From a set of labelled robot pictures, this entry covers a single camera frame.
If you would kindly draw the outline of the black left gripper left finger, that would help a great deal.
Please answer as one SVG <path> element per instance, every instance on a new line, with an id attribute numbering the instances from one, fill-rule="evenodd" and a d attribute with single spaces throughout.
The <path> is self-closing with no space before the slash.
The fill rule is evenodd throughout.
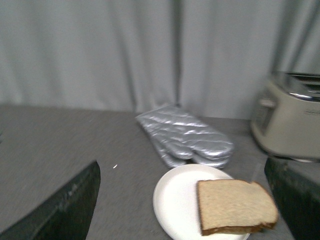
<path id="1" fill-rule="evenodd" d="M 101 170 L 97 161 L 68 181 L 18 222 L 2 240 L 84 240 L 97 203 Z"/>

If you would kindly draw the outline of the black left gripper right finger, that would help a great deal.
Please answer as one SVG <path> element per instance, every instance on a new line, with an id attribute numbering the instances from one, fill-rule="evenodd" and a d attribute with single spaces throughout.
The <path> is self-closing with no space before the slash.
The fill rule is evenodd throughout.
<path id="1" fill-rule="evenodd" d="M 264 173 L 296 240 L 320 238 L 320 164 L 268 157 Z"/>

